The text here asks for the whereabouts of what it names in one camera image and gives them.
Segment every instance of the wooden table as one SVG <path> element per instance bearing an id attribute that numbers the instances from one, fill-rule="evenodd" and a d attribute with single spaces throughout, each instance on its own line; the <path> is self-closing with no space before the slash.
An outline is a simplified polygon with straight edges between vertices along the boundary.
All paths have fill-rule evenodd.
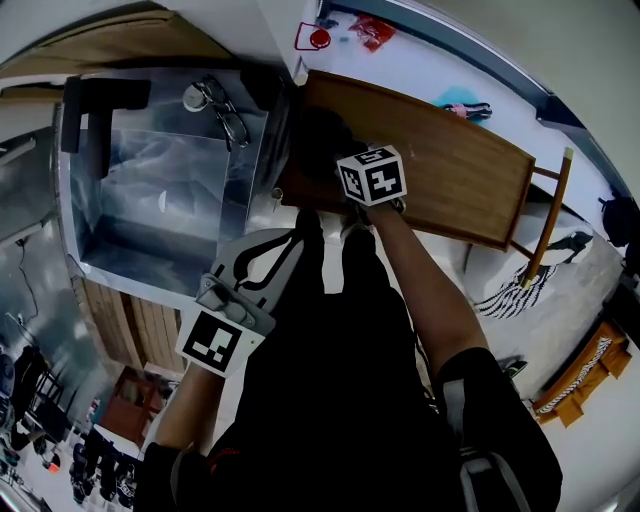
<path id="1" fill-rule="evenodd" d="M 309 74 L 302 92 L 300 115 L 304 116 L 310 107 L 336 112 L 356 140 L 380 146 L 391 144 L 400 152 L 408 190 L 404 217 L 420 231 L 506 251 L 532 173 L 558 179 L 549 226 L 541 237 L 541 252 L 524 251 L 539 264 L 547 245 L 542 242 L 545 237 L 548 242 L 562 205 L 570 155 L 560 174 L 539 169 L 528 153 L 451 112 L 395 91 L 329 73 L 312 71 Z M 285 205 L 339 214 L 349 210 L 339 179 L 331 171 L 325 179 L 304 173 L 295 135 L 291 158 L 278 186 L 283 191 Z"/>

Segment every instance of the black shirt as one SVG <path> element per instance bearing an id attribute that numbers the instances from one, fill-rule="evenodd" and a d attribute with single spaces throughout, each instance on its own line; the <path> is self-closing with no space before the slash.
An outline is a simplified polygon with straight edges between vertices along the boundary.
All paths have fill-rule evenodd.
<path id="1" fill-rule="evenodd" d="M 434 383 L 437 414 L 397 292 L 327 295 L 302 306 L 249 358 L 236 421 L 208 457 L 149 446 L 135 510 L 463 510 L 459 445 L 440 391 L 459 378 L 467 444 L 508 462 L 532 511 L 555 510 L 558 462 L 489 351 L 467 350 L 445 364 Z"/>

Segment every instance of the cable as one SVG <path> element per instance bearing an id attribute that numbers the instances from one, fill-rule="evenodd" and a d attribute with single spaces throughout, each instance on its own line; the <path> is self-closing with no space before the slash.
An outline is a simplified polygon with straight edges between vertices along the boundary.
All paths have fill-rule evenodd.
<path id="1" fill-rule="evenodd" d="M 29 284 L 29 279 L 27 279 L 27 273 L 24 271 L 24 268 L 22 268 L 22 265 L 24 264 L 24 256 L 26 254 L 26 251 L 24 250 L 25 243 L 23 241 L 20 241 L 20 242 L 21 243 L 16 242 L 16 244 L 22 249 L 22 258 L 20 258 L 20 264 L 18 265 L 18 269 L 20 269 L 20 272 L 22 272 L 22 277 L 24 277 L 24 282 L 27 285 L 27 288 L 29 288 L 29 293 L 31 293 L 31 300 L 33 301 L 33 307 L 36 310 L 36 312 L 33 315 L 31 315 L 28 319 L 24 321 L 24 324 L 26 325 L 40 314 L 40 310 L 38 309 L 38 302 L 36 301 L 36 296 L 33 293 L 33 288 L 31 288 L 31 285 Z"/>
<path id="2" fill-rule="evenodd" d="M 5 313 L 5 314 L 4 314 L 4 316 L 8 316 L 9 318 L 11 318 L 11 320 L 13 320 L 13 321 L 16 323 L 16 325 L 17 325 L 20 329 L 22 329 L 22 331 L 26 331 L 26 333 L 27 333 L 29 336 L 31 336 L 31 339 L 29 339 L 29 338 L 27 338 L 27 337 L 22 333 L 22 331 L 20 331 L 20 335 L 21 335 L 25 340 L 27 340 L 31 345 L 34 345 L 34 346 L 36 346 L 36 347 L 38 346 L 38 341 L 37 341 L 36 337 L 35 337 L 33 334 L 31 334 L 31 331 L 30 331 L 29 329 L 27 329 L 24 325 L 22 325 L 22 324 L 21 324 L 21 323 L 20 323 L 20 322 L 19 322 L 19 321 L 18 321 L 18 320 L 17 320 L 17 319 L 16 319 L 16 318 L 11 314 L 11 313 Z"/>

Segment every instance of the wall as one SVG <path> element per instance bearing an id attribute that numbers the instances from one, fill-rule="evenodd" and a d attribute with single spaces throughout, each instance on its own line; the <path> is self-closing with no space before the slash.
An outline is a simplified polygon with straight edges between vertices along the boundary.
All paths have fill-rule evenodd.
<path id="1" fill-rule="evenodd" d="M 419 2 L 476 32 L 557 94 L 640 199 L 640 9 L 632 0 Z"/>
<path id="2" fill-rule="evenodd" d="M 269 30 L 289 73 L 293 76 L 298 64 L 294 47 L 300 21 L 313 23 L 318 12 L 318 0 L 257 0 Z"/>
<path id="3" fill-rule="evenodd" d="M 543 426 L 564 474 L 559 512 L 594 510 L 640 472 L 640 350 L 628 350 L 620 379 L 593 392 L 582 418 L 567 429 L 559 420 Z"/>
<path id="4" fill-rule="evenodd" d="M 53 215 L 26 239 L 24 256 L 15 244 L 0 251 L 0 335 L 14 360 L 26 344 L 39 346 L 65 387 L 60 405 L 66 408 L 77 391 L 69 416 L 82 420 L 91 400 L 111 388 L 113 380 L 84 324 L 67 272 L 55 215 L 53 130 L 33 136 L 35 149 L 0 167 L 0 234 L 14 233 L 48 212 Z M 19 317 L 29 332 L 14 321 Z"/>
<path id="5" fill-rule="evenodd" d="M 51 126 L 52 119 L 52 105 L 0 105 L 0 146 L 5 140 Z"/>

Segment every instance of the floor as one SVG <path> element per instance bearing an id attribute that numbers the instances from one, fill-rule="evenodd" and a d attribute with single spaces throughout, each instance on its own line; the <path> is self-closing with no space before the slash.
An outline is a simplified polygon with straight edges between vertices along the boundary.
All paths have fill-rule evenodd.
<path id="1" fill-rule="evenodd" d="M 278 205 L 269 197 L 257 198 L 248 230 L 292 228 L 296 216 L 296 208 Z M 326 242 L 325 291 L 339 293 L 343 284 L 340 241 L 343 219 L 321 213 L 321 220 Z M 445 274 L 464 292 L 462 276 L 469 244 L 429 233 L 418 232 L 416 235 Z M 399 290 L 377 234 L 376 241 L 378 256 L 387 268 L 391 285 Z M 265 268 L 277 255 L 277 252 L 271 252 L 256 262 L 252 278 L 265 273 Z M 575 348 L 600 310 L 603 299 L 615 287 L 621 270 L 620 255 L 602 237 L 595 235 L 593 247 L 581 263 L 560 267 L 553 278 L 557 291 L 549 299 L 513 319 L 480 317 L 489 347 L 497 359 L 520 354 L 529 362 L 515 380 L 523 399 L 534 399 L 540 387 Z M 243 380 L 244 367 L 227 380 L 218 412 L 216 439 L 233 423 Z"/>

